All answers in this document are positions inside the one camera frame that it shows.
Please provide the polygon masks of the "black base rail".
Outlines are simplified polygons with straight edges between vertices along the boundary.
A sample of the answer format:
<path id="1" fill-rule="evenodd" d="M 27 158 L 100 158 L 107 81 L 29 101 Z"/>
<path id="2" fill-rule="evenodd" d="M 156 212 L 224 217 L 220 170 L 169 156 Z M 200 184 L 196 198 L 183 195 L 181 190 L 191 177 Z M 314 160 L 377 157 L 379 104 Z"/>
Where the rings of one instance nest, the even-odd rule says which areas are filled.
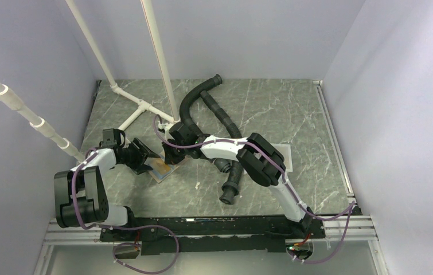
<path id="1" fill-rule="evenodd" d="M 283 252 L 292 241 L 323 239 L 323 223 L 307 218 L 302 225 L 284 215 L 227 217 L 135 218 L 136 231 L 103 229 L 102 242 L 137 242 L 144 256 L 171 253 L 176 249 L 171 230 L 181 252 L 224 252 L 265 250 Z"/>

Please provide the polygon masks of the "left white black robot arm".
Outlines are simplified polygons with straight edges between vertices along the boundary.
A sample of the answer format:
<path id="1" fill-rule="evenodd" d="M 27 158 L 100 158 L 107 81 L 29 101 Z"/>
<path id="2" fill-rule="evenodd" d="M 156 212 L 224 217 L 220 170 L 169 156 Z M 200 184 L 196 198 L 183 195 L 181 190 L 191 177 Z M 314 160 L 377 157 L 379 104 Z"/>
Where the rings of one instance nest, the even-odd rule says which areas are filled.
<path id="1" fill-rule="evenodd" d="M 138 232 L 134 214 L 128 206 L 109 203 L 103 175 L 117 165 L 140 175 L 152 170 L 146 161 L 160 156 L 138 138 L 128 140 L 117 128 L 103 130 L 98 147 L 91 148 L 76 167 L 54 176 L 54 202 L 57 224 L 61 228 L 97 225 L 115 228 L 125 241 Z"/>

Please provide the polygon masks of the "tan leather card holder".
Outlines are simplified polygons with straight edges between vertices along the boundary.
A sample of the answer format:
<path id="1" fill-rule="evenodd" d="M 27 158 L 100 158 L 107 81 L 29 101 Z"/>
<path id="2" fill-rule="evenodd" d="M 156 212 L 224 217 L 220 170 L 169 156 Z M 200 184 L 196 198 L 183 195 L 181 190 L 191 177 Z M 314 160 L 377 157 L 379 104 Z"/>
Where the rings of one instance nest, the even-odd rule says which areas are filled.
<path id="1" fill-rule="evenodd" d="M 152 170 L 149 171 L 149 174 L 153 177 L 153 179 L 157 183 L 161 183 L 187 161 L 188 158 L 185 158 L 178 164 L 166 164 L 165 153 L 161 151 L 159 153 L 159 158 L 148 158 L 145 164 L 152 168 Z"/>

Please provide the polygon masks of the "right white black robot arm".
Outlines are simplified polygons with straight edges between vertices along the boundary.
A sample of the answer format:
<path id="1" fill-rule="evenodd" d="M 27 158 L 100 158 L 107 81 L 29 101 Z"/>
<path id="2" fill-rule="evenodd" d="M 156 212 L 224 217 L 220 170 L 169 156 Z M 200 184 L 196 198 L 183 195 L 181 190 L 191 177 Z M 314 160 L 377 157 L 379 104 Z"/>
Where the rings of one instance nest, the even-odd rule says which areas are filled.
<path id="1" fill-rule="evenodd" d="M 170 147 L 195 149 L 209 159 L 238 161 L 255 183 L 269 188 L 278 200 L 284 216 L 290 221 L 289 230 L 293 236 L 302 238 L 310 232 L 313 218 L 288 178 L 284 156 L 258 133 L 245 138 L 210 135 L 201 142 L 179 146 L 162 137 L 156 125 L 153 128 L 158 138 Z"/>

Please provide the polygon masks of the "clear plastic card tray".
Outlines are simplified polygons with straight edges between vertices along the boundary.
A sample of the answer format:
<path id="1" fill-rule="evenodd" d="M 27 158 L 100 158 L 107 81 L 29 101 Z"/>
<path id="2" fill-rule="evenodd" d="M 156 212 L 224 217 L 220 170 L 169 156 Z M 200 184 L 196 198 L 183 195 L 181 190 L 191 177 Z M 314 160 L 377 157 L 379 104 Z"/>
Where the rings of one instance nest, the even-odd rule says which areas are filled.
<path id="1" fill-rule="evenodd" d="M 292 167 L 292 153 L 290 144 L 273 144 L 273 146 L 283 155 L 284 165 L 288 173 L 293 172 Z"/>

